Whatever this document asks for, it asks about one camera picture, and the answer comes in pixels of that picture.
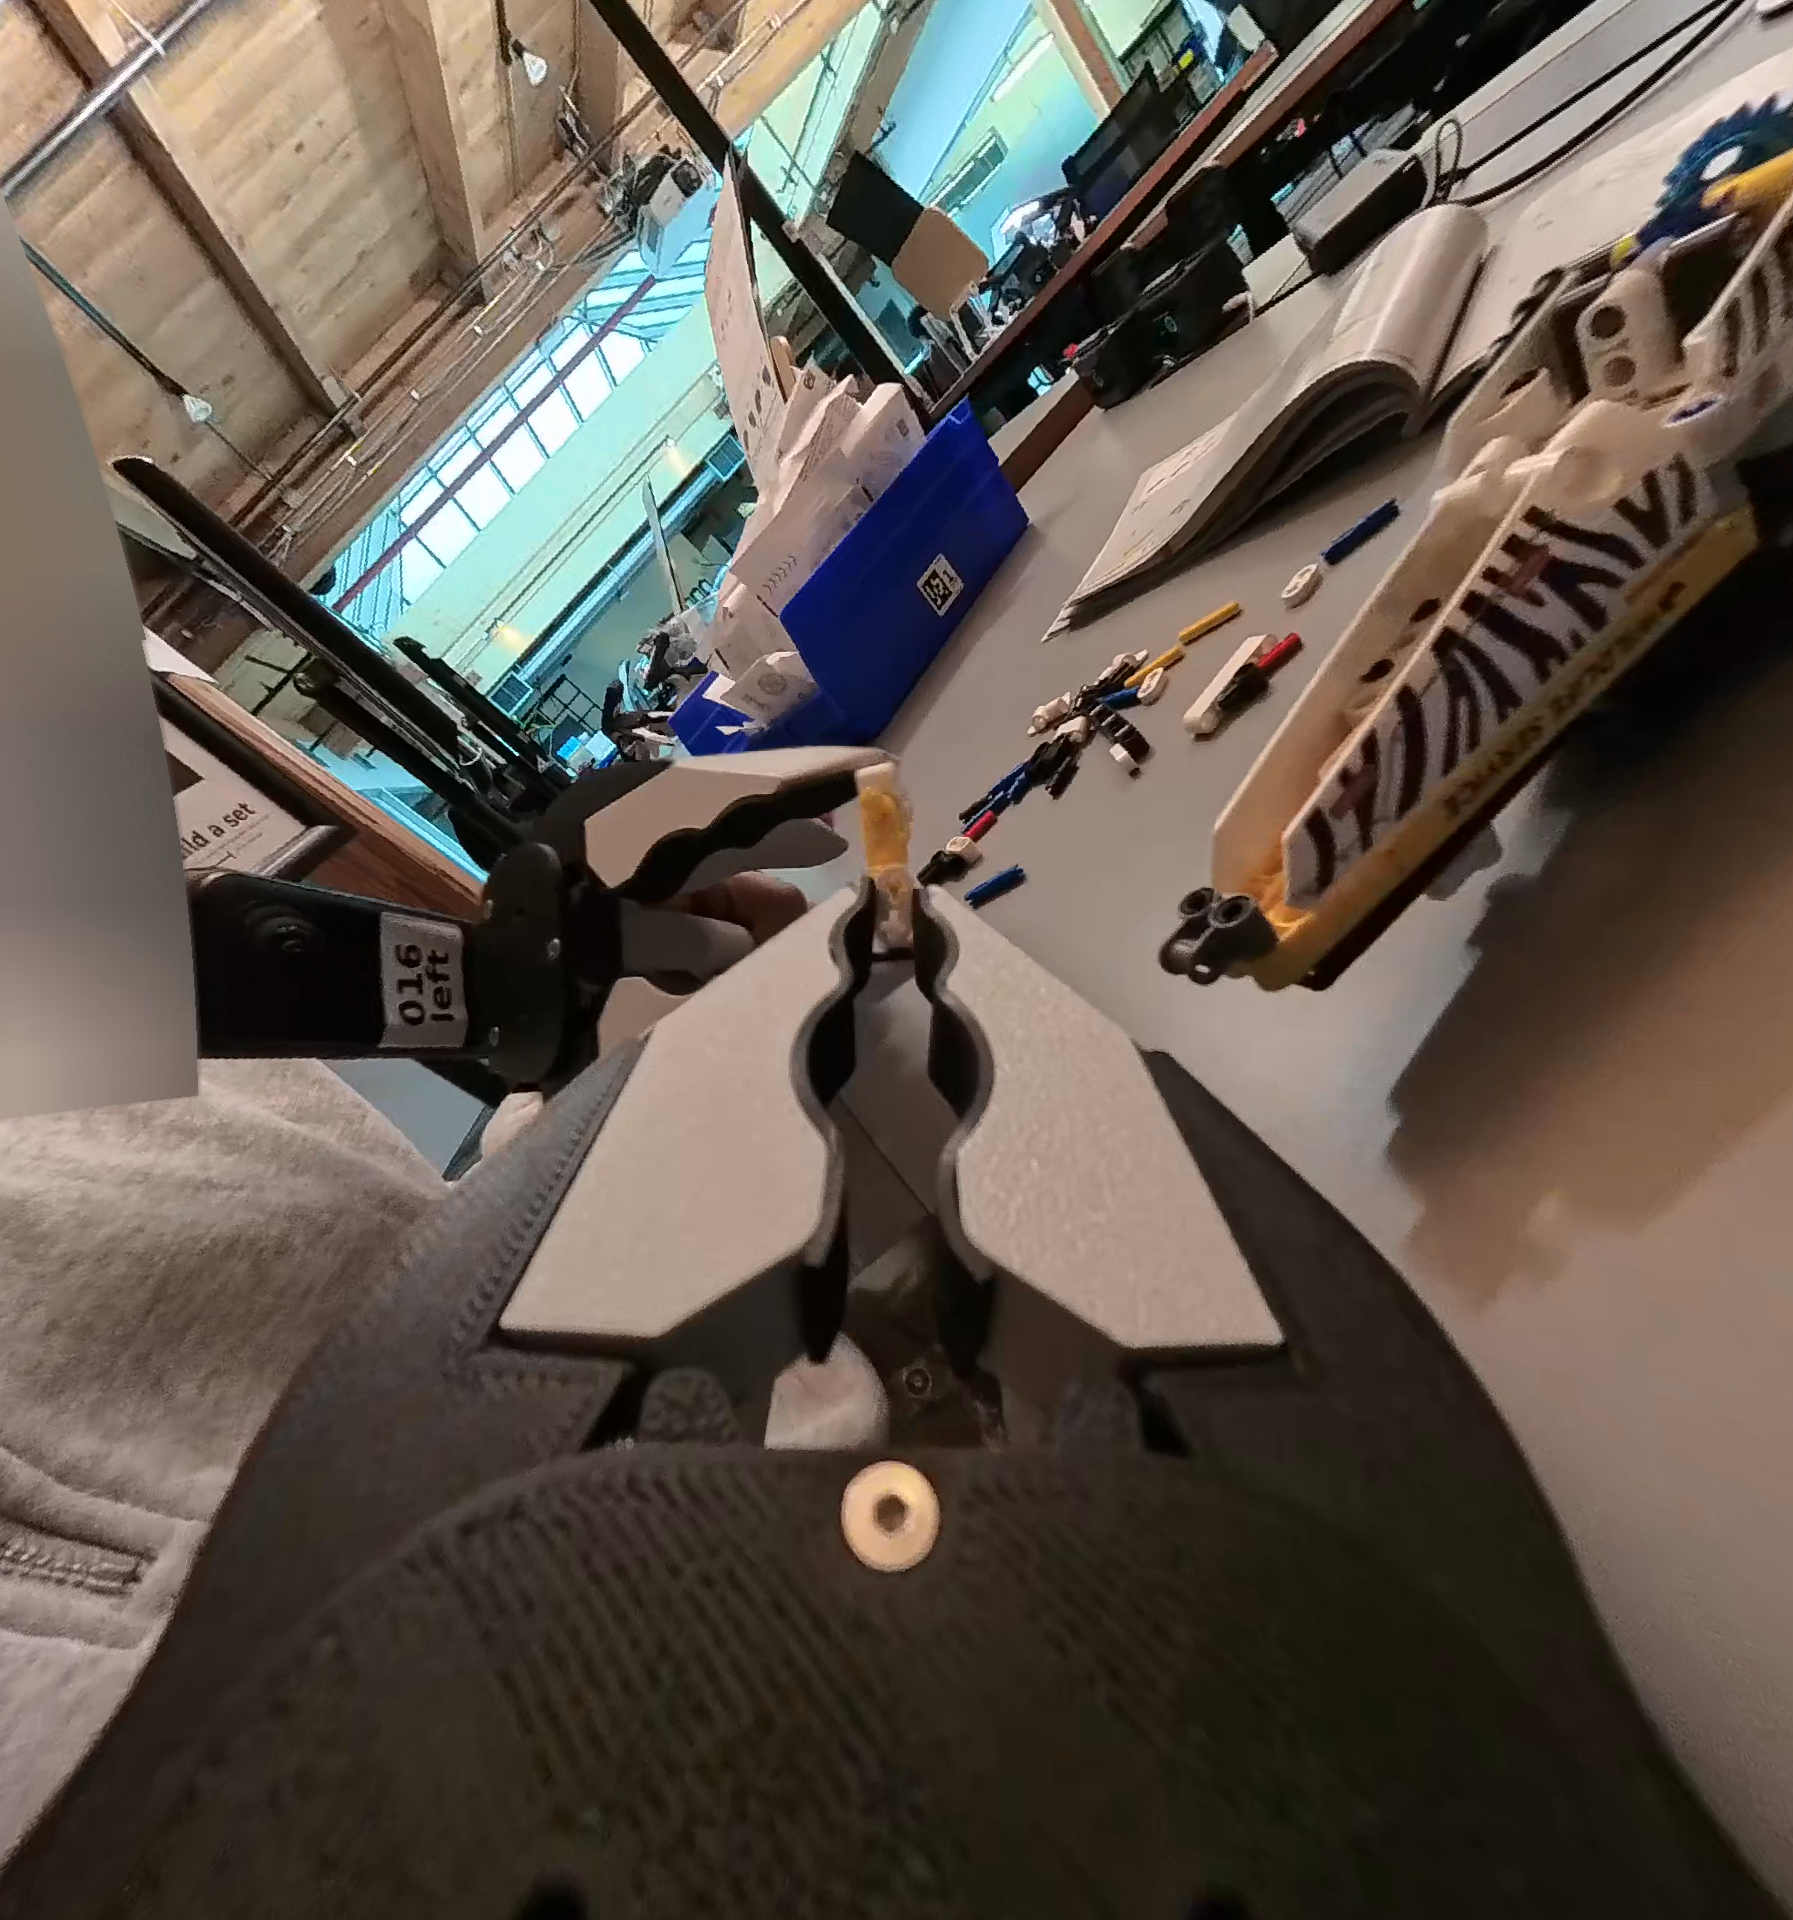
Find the black pouch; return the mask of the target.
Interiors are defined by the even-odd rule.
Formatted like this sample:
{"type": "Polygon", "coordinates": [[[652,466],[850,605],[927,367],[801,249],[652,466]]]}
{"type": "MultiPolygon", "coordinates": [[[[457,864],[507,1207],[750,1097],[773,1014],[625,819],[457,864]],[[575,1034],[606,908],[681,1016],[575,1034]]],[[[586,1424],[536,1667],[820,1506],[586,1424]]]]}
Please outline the black pouch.
{"type": "Polygon", "coordinates": [[[1218,236],[1153,275],[1118,314],[1079,341],[1070,369],[1094,405],[1116,409],[1250,319],[1245,264],[1231,240],[1218,236]]]}

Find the stack of white boxes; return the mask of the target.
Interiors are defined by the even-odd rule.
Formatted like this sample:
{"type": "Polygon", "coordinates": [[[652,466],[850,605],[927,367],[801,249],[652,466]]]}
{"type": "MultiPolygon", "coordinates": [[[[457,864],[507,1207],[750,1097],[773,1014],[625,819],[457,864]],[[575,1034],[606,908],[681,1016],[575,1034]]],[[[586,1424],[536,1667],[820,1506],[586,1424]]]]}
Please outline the stack of white boxes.
{"type": "Polygon", "coordinates": [[[749,728],[785,719],[814,692],[787,602],[909,467],[925,438],[905,389],[863,386],[818,367],[793,373],[778,466],[717,590],[709,700],[749,728]]]}

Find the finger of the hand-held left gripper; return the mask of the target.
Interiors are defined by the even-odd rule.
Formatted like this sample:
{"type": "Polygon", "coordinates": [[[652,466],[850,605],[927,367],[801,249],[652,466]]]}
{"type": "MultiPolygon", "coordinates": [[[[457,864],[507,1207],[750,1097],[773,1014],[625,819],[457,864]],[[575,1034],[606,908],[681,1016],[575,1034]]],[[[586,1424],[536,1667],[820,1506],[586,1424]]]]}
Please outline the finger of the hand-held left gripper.
{"type": "Polygon", "coordinates": [[[660,906],[743,873],[806,875],[847,852],[836,816],[859,774],[894,774],[873,746],[804,746],[636,763],[578,780],[536,820],[566,868],[660,906]]]}
{"type": "Polygon", "coordinates": [[[670,995],[689,995],[757,947],[742,925],[643,901],[609,901],[601,941],[603,994],[619,981],[643,981],[670,995]]]}

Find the black metal frame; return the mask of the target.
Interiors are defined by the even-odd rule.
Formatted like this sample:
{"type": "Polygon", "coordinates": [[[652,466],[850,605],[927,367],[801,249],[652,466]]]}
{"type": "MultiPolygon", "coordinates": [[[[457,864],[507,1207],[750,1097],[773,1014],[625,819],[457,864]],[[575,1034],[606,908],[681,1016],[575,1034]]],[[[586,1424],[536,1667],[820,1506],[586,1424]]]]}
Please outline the black metal frame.
{"type": "Polygon", "coordinates": [[[480,695],[462,714],[428,693],[153,461],[125,455],[113,469],[200,585],[304,652],[288,675],[307,703],[430,793],[479,866],[535,832],[567,781],[520,735],[489,724],[480,695]]]}

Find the lego instruction booklet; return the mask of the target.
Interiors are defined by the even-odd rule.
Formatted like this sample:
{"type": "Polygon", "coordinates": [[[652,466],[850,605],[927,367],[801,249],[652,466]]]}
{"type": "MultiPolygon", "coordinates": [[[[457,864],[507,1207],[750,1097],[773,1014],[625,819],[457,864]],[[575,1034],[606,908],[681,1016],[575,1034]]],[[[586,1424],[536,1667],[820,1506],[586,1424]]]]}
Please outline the lego instruction booklet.
{"type": "Polygon", "coordinates": [[[1437,204],[1397,226],[1225,419],[1146,467],[1049,633],[1096,621],[1239,535],[1344,451],[1416,434],[1490,248],[1485,213],[1437,204]]]}

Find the black sign pole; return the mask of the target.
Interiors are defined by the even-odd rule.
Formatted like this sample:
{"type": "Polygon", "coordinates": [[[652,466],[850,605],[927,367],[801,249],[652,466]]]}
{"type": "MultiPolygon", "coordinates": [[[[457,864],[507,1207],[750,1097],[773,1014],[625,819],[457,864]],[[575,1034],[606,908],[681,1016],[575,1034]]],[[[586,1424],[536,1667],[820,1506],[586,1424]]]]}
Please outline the black sign pole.
{"type": "MultiPolygon", "coordinates": [[[[655,98],[678,120],[689,144],[703,156],[728,172],[740,158],[733,140],[722,128],[715,112],[696,96],[683,71],[670,58],[670,51],[641,19],[630,1],[595,1],[603,25],[609,29],[617,48],[630,58],[639,75],[650,84],[655,98]]],[[[813,248],[787,228],[784,210],[754,175],[740,164],[740,180],[733,192],[749,221],[765,234],[768,248],[784,262],[795,284],[823,319],[836,331],[847,356],[859,369],[875,383],[892,383],[910,401],[920,419],[928,419],[930,402],[910,373],[892,357],[883,336],[871,325],[859,303],[845,291],[836,272],[823,262],[813,248]]]]}

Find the white printed sign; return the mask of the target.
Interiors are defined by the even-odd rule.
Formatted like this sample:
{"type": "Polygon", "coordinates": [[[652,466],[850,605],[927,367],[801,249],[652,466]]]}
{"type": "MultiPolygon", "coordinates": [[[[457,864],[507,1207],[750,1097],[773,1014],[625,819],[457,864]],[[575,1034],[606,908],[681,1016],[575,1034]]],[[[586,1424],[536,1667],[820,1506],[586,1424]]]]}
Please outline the white printed sign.
{"type": "Polygon", "coordinates": [[[179,740],[164,747],[188,881],[276,876],[311,825],[246,774],[179,740]]]}

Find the person's grey sweater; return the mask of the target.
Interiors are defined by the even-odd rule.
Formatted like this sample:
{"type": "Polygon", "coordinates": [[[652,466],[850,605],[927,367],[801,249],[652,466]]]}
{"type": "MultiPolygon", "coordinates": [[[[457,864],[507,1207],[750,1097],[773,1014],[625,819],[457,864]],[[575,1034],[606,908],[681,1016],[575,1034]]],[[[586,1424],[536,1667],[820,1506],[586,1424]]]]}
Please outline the person's grey sweater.
{"type": "Polygon", "coordinates": [[[333,1695],[395,1550],[619,1408],[499,1324],[632,1064],[460,1182],[298,1061],[0,1122],[0,1867],[42,1826],[45,1887],[104,1879],[136,1791],[333,1695]]]}

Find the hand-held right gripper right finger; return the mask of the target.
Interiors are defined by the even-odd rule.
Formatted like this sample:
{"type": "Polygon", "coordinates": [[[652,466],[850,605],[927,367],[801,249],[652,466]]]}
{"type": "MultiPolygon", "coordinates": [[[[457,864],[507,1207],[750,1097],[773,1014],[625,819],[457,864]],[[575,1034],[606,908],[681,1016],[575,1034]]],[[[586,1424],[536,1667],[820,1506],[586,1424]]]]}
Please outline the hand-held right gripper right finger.
{"type": "Polygon", "coordinates": [[[938,1220],[988,1370],[1152,1370],[1285,1348],[1134,1041],[940,890],[914,906],[927,1066],[954,1114],[938,1220]]]}

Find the yellow lego connector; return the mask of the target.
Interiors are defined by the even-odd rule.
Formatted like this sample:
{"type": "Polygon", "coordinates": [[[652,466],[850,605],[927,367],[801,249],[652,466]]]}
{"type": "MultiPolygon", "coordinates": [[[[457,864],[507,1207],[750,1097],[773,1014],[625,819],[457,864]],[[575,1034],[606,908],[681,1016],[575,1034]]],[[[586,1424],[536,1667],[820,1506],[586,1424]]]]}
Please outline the yellow lego connector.
{"type": "Polygon", "coordinates": [[[913,807],[900,765],[883,759],[857,770],[860,860],[883,908],[905,908],[913,898],[913,807]]]}

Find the white paper sign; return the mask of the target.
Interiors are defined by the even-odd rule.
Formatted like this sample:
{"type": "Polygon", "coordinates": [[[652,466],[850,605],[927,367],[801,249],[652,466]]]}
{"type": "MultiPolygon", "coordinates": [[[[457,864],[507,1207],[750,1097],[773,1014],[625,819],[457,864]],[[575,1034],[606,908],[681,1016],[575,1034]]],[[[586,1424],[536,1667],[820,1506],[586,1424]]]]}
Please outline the white paper sign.
{"type": "Polygon", "coordinates": [[[746,172],[731,150],[722,170],[707,262],[707,312],[717,366],[743,461],[759,491],[778,481],[787,397],[765,335],[749,216],[742,204],[746,172]]]}

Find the zebra striped lego model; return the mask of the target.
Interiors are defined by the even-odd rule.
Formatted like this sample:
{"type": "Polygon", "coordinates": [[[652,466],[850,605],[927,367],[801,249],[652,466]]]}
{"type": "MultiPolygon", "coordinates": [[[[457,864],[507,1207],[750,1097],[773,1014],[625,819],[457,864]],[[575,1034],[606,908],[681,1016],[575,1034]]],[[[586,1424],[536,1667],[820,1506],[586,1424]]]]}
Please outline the zebra striped lego model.
{"type": "Polygon", "coordinates": [[[1680,621],[1793,612],[1793,98],[1675,160],[1550,268],[1439,447],[1416,538],[1213,827],[1159,967],[1323,988],[1680,621]]]}

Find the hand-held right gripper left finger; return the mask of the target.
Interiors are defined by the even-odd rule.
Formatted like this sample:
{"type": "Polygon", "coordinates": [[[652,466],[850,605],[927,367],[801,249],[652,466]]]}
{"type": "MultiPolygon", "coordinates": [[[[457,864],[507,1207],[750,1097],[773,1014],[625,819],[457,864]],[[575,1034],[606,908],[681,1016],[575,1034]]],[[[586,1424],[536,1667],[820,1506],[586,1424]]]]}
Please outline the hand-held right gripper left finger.
{"type": "Polygon", "coordinates": [[[855,1000],[875,900],[814,903],[625,1051],[515,1283],[521,1346],[639,1363],[793,1363],[836,1337],[855,1000]]]}

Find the pile of small lego pieces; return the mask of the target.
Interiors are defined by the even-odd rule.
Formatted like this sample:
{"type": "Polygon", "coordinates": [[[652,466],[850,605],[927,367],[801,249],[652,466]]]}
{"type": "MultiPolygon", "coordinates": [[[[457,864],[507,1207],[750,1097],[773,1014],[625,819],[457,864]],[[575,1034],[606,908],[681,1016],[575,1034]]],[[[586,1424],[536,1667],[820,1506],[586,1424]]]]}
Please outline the pile of small lego pieces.
{"type": "MultiPolygon", "coordinates": [[[[920,862],[917,883],[949,884],[973,875],[985,860],[985,840],[1009,809],[1027,804],[1031,793],[1060,799],[1074,785],[1094,746],[1101,746],[1108,763],[1127,780],[1142,780],[1155,757],[1155,733],[1145,729],[1140,714],[1163,700],[1175,668],[1204,639],[1243,614],[1241,600],[1223,602],[1187,623],[1163,651],[1124,649],[1094,677],[1034,707],[1027,724],[1031,752],[961,809],[958,831],[920,862]]],[[[1180,716],[1184,738],[1193,744],[1216,740],[1272,692],[1301,647],[1296,632],[1243,636],[1188,700],[1180,716]]]]}

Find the blue plastic bin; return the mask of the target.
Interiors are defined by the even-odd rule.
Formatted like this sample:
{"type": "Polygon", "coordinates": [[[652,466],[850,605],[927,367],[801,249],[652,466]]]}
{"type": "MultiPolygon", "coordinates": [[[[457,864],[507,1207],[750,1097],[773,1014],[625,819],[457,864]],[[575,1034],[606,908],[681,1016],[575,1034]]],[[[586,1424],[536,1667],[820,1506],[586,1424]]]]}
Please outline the blue plastic bin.
{"type": "Polygon", "coordinates": [[[813,690],[773,721],[691,692],[671,719],[681,750],[873,744],[1027,529],[982,424],[958,402],[787,600],[787,639],[813,690]]]}

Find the black power adapter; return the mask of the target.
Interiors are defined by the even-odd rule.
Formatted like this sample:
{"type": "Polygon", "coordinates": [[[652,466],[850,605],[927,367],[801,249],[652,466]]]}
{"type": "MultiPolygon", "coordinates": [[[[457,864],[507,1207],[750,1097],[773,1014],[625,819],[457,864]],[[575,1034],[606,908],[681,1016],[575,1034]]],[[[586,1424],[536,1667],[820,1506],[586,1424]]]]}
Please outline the black power adapter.
{"type": "Polygon", "coordinates": [[[1429,192],[1425,161],[1411,150],[1379,148],[1344,178],[1288,216],[1290,234],[1320,279],[1342,272],[1429,192]]]}

